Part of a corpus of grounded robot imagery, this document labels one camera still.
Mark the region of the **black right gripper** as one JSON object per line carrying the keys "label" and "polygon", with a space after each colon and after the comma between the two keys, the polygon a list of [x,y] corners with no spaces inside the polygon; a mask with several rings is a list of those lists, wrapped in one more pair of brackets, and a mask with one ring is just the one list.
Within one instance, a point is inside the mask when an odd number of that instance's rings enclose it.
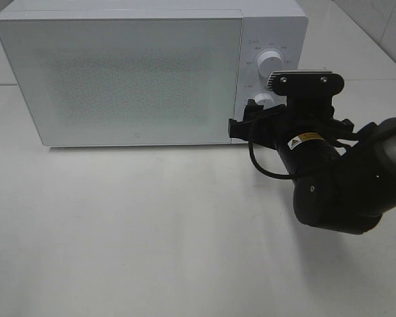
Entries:
{"label": "black right gripper", "polygon": [[349,149],[340,139],[353,139],[354,124],[333,118],[333,107],[309,110],[291,105],[264,109],[252,99],[241,121],[228,120],[228,134],[248,143],[251,162],[266,171],[257,161],[254,146],[275,150],[289,172],[319,172],[340,157],[337,147]]}

